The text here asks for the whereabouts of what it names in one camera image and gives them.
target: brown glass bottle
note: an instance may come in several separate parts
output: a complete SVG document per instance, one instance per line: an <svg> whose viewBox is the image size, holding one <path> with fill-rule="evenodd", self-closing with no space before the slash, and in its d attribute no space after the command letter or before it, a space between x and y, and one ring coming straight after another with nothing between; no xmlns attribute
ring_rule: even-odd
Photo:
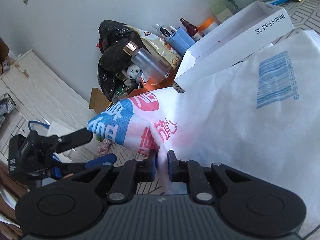
<svg viewBox="0 0 320 240"><path fill-rule="evenodd" d="M180 21L182 22L183 26L185 26L187 33L191 36L191 38L197 42L199 39L203 37L203 34L201 31L198 30L197 26L194 26L187 22L185 19L181 18Z"/></svg>

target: blue cable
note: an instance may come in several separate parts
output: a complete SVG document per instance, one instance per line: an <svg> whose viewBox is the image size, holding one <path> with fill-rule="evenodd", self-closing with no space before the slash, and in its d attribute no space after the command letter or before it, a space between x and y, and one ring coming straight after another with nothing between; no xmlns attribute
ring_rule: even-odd
<svg viewBox="0 0 320 240"><path fill-rule="evenodd" d="M29 121L29 122L28 122L29 131L32 131L31 126L30 126L31 123L36 123L36 124L42 125L42 126L44 126L45 128L47 128L47 129L49 129L49 126L50 126L50 125L48 125L48 124L46 124L46 123L39 122L39 121Z"/></svg>

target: round black pad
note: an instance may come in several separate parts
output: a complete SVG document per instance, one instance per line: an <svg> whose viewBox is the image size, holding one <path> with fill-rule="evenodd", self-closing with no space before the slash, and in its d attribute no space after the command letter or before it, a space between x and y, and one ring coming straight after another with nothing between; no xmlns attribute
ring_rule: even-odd
<svg viewBox="0 0 320 240"><path fill-rule="evenodd" d="M38 209L48 216L59 216L73 210L76 201L62 194L45 196L38 202Z"/></svg>
<svg viewBox="0 0 320 240"><path fill-rule="evenodd" d="M222 197L219 209L236 230L263 237L296 231L306 216L301 198L267 182L234 183Z"/></svg>
<svg viewBox="0 0 320 240"><path fill-rule="evenodd" d="M24 195L15 214L24 234L65 237L94 224L102 209L100 198L87 183L64 179Z"/></svg>

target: white wall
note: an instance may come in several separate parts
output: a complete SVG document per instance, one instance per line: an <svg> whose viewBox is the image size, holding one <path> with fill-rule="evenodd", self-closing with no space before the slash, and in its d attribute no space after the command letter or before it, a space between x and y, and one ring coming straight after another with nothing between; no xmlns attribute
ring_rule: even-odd
<svg viewBox="0 0 320 240"><path fill-rule="evenodd" d="M96 47L103 20L153 32L152 22L194 25L211 16L214 0L0 0L0 37L15 55L29 49L89 101L97 82Z"/></svg>

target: rose gold bottle cap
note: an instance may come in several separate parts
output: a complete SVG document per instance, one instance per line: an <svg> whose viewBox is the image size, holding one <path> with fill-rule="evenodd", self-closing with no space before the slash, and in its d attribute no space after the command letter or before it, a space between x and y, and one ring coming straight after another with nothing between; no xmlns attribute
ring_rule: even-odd
<svg viewBox="0 0 320 240"><path fill-rule="evenodd" d="M138 46L133 42L130 41L128 44L123 48L123 50L129 55L132 56L133 52L138 48Z"/></svg>

